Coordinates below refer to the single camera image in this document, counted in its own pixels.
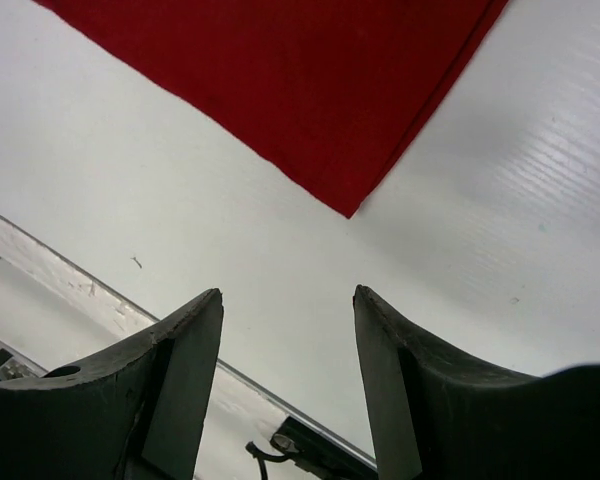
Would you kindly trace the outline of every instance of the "white table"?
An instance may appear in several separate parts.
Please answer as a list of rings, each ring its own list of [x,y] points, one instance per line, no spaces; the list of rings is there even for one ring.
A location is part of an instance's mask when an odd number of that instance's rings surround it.
[[[0,213],[157,317],[220,287],[221,358],[371,452],[357,283],[506,367],[600,361],[600,0],[512,1],[352,220],[0,0]]]

